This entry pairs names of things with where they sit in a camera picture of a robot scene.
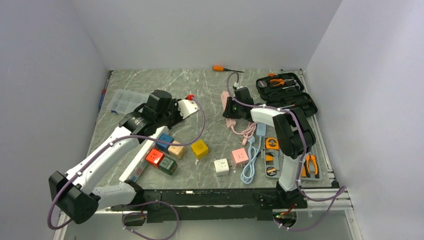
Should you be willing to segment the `pink power strip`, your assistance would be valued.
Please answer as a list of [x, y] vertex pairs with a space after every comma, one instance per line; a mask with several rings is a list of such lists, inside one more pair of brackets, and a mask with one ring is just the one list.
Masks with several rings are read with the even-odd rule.
[[228, 110], [229, 110], [229, 108], [228, 108], [229, 107], [229, 105], [228, 105], [228, 103], [229, 103], [228, 97], [229, 97], [229, 92], [228, 91], [223, 91], [221, 93], [221, 95], [220, 95], [220, 100], [221, 100], [221, 104], [222, 104], [222, 108], [223, 108], [223, 114], [222, 114], [222, 116], [225, 119], [226, 126], [228, 128], [233, 128], [236, 125], [236, 121], [234, 119], [232, 119], [232, 118], [228, 118], [227, 117], [227, 115], [229, 113], [228, 112]]

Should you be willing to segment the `blue power strip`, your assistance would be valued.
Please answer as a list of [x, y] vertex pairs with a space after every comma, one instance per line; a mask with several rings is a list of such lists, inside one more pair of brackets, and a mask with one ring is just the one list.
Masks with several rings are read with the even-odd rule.
[[256, 135], [259, 137], [265, 137], [267, 132], [267, 125], [264, 123], [256, 124]]

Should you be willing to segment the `clear screw box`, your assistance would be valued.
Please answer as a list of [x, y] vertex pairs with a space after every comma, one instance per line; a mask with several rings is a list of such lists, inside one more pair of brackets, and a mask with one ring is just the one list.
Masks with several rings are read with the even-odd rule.
[[128, 114], [133, 112], [136, 107], [146, 103], [149, 98], [149, 93], [140, 93], [125, 89], [117, 89], [107, 109], [114, 114]]

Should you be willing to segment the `beige cube plug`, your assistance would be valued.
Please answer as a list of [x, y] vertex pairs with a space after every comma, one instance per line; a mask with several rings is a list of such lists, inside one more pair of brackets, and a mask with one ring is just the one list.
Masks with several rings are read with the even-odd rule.
[[167, 150], [168, 153], [177, 160], [181, 160], [187, 151], [185, 146], [176, 145], [170, 145]]

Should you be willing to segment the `pink cube plug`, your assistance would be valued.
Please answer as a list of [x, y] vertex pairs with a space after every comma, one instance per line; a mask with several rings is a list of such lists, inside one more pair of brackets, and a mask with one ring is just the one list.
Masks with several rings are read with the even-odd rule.
[[249, 162], [249, 157], [245, 148], [239, 148], [239, 149], [233, 150], [231, 154], [232, 154], [232, 161], [236, 167], [245, 165]]

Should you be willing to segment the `black tool case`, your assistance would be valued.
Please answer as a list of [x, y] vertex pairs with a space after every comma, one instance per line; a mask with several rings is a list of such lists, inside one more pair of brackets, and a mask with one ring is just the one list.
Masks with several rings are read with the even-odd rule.
[[305, 86], [295, 73], [270, 73], [256, 80], [256, 89], [268, 106], [290, 110], [300, 108], [307, 118], [318, 112], [315, 102], [305, 92]]

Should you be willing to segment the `yellow cube plug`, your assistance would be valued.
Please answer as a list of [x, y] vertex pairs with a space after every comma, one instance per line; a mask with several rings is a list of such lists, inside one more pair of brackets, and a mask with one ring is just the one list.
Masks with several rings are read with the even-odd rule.
[[209, 148], [202, 139], [191, 144], [190, 148], [197, 160], [200, 160], [209, 154]]

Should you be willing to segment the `white cube plug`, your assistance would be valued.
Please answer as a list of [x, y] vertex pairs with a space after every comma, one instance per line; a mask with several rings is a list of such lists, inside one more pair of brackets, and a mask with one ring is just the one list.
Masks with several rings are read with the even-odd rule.
[[230, 171], [230, 166], [226, 158], [214, 160], [213, 166], [216, 176], [227, 175]]

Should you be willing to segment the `grey tool tray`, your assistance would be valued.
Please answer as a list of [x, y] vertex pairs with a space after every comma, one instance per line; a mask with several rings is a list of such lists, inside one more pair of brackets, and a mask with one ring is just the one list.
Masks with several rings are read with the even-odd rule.
[[[270, 136], [264, 137], [261, 157], [264, 160], [265, 176], [267, 178], [279, 178], [284, 160], [291, 159], [280, 150], [277, 138]], [[311, 181], [320, 181], [322, 179], [320, 163], [312, 151], [305, 156], [300, 179]]]

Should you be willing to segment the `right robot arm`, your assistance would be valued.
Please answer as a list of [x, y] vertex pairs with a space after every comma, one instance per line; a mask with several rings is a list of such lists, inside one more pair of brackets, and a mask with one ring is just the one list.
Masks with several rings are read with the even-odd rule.
[[316, 136], [307, 116], [300, 107], [277, 108], [268, 105], [252, 105], [253, 99], [246, 87], [235, 91], [247, 97], [242, 102], [235, 96], [224, 96], [224, 118], [244, 119], [251, 123], [265, 124], [273, 127], [281, 152], [290, 157], [282, 164], [282, 173], [278, 179], [282, 190], [275, 194], [276, 203], [287, 208], [295, 201], [296, 191], [300, 187], [300, 164], [312, 146], [316, 143]]

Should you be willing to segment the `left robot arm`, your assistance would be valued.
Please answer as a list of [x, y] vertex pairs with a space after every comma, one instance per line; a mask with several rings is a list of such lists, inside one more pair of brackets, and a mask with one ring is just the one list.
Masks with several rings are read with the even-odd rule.
[[144, 189], [135, 179], [105, 187], [97, 184], [128, 152], [140, 145], [153, 146], [159, 142], [162, 130], [171, 129], [197, 112], [204, 110], [194, 95], [177, 99], [164, 90], [153, 91], [146, 103], [124, 115], [111, 135], [88, 157], [65, 173], [51, 174], [48, 227], [59, 230], [70, 222], [82, 224], [96, 211], [118, 205], [139, 209], [144, 203]]

